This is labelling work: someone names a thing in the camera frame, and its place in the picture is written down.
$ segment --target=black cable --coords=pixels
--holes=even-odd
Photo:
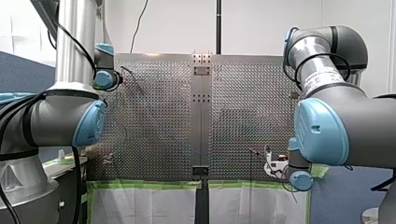
[[[73,215],[73,224],[78,224],[79,211],[81,209],[81,192],[82,192],[82,180],[81,180],[81,166],[79,164],[79,154],[76,147],[72,147],[75,166],[76,166],[76,205],[75,212]]]
[[[140,21],[142,20],[143,14],[146,11],[146,8],[148,7],[149,0],[146,0],[145,6],[143,7],[142,12],[140,13],[139,20],[137,21],[137,26],[136,30],[134,31],[134,37],[132,38],[132,44],[131,44],[131,50],[129,53],[132,53],[132,50],[134,49],[134,39],[136,38],[137,32],[139,31],[140,28]]]
[[[384,187],[388,186],[389,184],[391,184],[391,183],[393,183],[395,181],[396,181],[396,175],[391,177],[391,178],[389,178],[388,180],[382,182],[381,184],[379,184],[379,185],[377,185],[375,187],[372,187],[371,191],[384,191],[384,190],[381,190],[381,189],[383,189]]]
[[[48,30],[47,33],[48,33],[48,36],[49,36],[49,43],[52,45],[52,47],[53,47],[54,49],[56,49],[56,46],[55,46],[55,44],[52,42],[52,38],[50,37],[50,30]]]
[[[344,79],[344,81],[347,81],[349,79],[352,69],[351,69],[350,64],[346,58],[344,58],[343,56],[341,56],[339,54],[335,54],[335,53],[318,53],[318,54],[313,54],[313,55],[310,55],[309,57],[306,57],[302,62],[300,62],[300,64],[297,66],[296,70],[294,71],[294,80],[295,80],[297,87],[299,87],[299,89],[301,88],[301,86],[299,86],[298,84],[301,82],[297,79],[297,76],[298,76],[298,73],[300,72],[300,69],[309,60],[320,57],[320,56],[332,56],[332,57],[338,58],[341,61],[343,61],[347,68],[346,76],[343,77],[343,79]]]
[[[353,167],[352,166],[349,166],[349,165],[346,165],[346,166],[344,166],[348,171],[353,171]]]
[[[68,35],[70,37],[70,39],[72,39],[74,41],[75,44],[77,44],[79,46],[79,48],[82,50],[84,57],[88,60],[88,62],[90,63],[92,70],[93,70],[93,79],[95,79],[96,77],[96,66],[95,66],[95,62],[93,61],[93,58],[91,57],[90,53],[88,53],[88,51],[84,48],[84,46],[82,46],[81,43],[79,43],[79,41],[77,39],[75,39],[67,30],[66,28],[64,28],[59,22],[58,22],[58,14],[59,14],[59,4],[56,8],[56,13],[55,13],[55,20],[54,23],[55,25],[60,28],[62,31],[64,31],[64,33],[66,35]]]
[[[28,104],[34,96],[26,96],[16,102],[11,103],[9,106],[2,110],[0,114],[0,120],[3,119],[8,113],[12,111],[12,113],[4,120],[1,129],[0,129],[0,150],[3,145],[3,138],[6,132],[6,128],[12,118],[26,105]],[[0,182],[0,198],[3,200],[4,205],[6,206],[8,212],[11,214],[12,219],[15,224],[21,224],[21,221],[16,213],[14,207],[12,206],[11,202],[8,200],[7,195],[3,191],[3,187],[1,186]]]
[[[289,60],[289,47],[290,47],[290,39],[291,39],[291,35],[293,34],[294,31],[299,30],[297,27],[292,27],[289,30],[288,36],[285,39],[285,48],[283,49],[283,63],[282,63],[282,68],[283,68],[283,73],[285,74],[285,76],[292,82],[296,82],[297,80],[293,79],[289,73],[288,70],[286,68],[286,63]]]
[[[396,94],[391,93],[391,94],[379,95],[379,96],[376,96],[374,99],[395,99],[396,100]]]

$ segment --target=blue wall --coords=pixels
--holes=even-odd
[[[0,92],[40,92],[53,85],[55,68],[36,63],[0,51]],[[70,147],[40,148],[40,160],[50,161],[58,157],[58,150],[67,154]]]
[[[378,207],[385,192],[370,188],[389,179],[391,170],[331,167],[312,191],[311,224],[361,224],[361,213]]]

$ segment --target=pegboard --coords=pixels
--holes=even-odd
[[[293,137],[295,84],[282,70],[282,57],[212,57],[212,114],[209,167],[212,179],[268,179],[264,161],[250,149],[273,158],[288,155]]]
[[[283,75],[282,57],[210,61],[209,76],[199,78],[193,55],[117,55],[117,70],[133,73],[123,71],[125,82],[105,94],[105,132],[91,149],[88,178],[191,180],[199,161],[212,179],[268,179],[249,149],[287,154],[297,90]]]
[[[190,55],[117,55],[124,83],[105,95],[105,132],[89,179],[191,179],[191,62]]]

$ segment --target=metal post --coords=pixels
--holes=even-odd
[[[216,54],[221,54],[221,0],[217,0],[217,12],[216,12]]]
[[[58,22],[84,46],[91,57],[94,54],[95,0],[61,0]],[[92,88],[93,71],[79,46],[58,28],[55,84],[51,90],[95,92]]]

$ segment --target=light blue joint cap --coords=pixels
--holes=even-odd
[[[94,101],[85,111],[78,123],[74,137],[74,147],[90,146],[99,140],[105,126],[105,103]]]
[[[99,90],[107,90],[108,88],[115,85],[116,79],[107,71],[99,71],[96,73],[93,84]]]
[[[308,161],[328,165],[347,161],[347,130],[325,102],[316,98],[302,100],[294,112],[294,131],[297,148]]]
[[[289,177],[289,183],[299,191],[308,191],[314,186],[314,178],[306,171],[297,171]]]
[[[289,151],[294,151],[294,150],[298,150],[299,149],[299,143],[297,142],[296,138],[291,138],[289,139]]]
[[[104,53],[110,54],[114,56],[114,48],[112,45],[109,44],[104,44],[104,43],[98,43],[96,44],[96,48],[101,50]]]
[[[30,92],[3,92],[0,93],[0,105],[8,104],[23,97],[33,95]]]

